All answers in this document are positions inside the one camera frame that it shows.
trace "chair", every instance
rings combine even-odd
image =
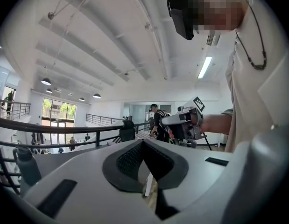
[[[135,140],[134,123],[130,120],[123,120],[124,126],[120,129],[121,142]]]

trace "gray bottle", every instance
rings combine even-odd
[[[41,178],[40,170],[31,151],[27,147],[18,147],[13,150],[16,164],[18,165],[22,178],[29,186],[36,184]]]

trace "black rubber pad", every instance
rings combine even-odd
[[[207,158],[205,161],[215,163],[215,164],[225,166],[225,167],[228,165],[228,161],[222,160],[222,159]]]
[[[69,197],[77,182],[64,179],[51,193],[39,204],[38,210],[54,218]]]

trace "fluorescent light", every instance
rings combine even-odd
[[[94,94],[93,97],[94,97],[94,98],[97,98],[97,99],[101,99],[100,94]]]
[[[202,77],[204,77],[204,74],[206,72],[206,70],[208,69],[210,63],[211,63],[211,60],[212,60],[212,57],[211,56],[207,56],[205,58],[205,62],[204,62],[204,65],[202,66],[202,69],[198,75],[198,79],[201,79]]]

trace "glass door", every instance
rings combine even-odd
[[[58,127],[65,127],[65,123],[59,122]],[[64,133],[59,133],[58,134],[58,144],[65,144],[65,134]]]
[[[51,122],[51,127],[58,127],[58,122]],[[52,145],[58,144],[57,133],[51,134],[51,144]]]

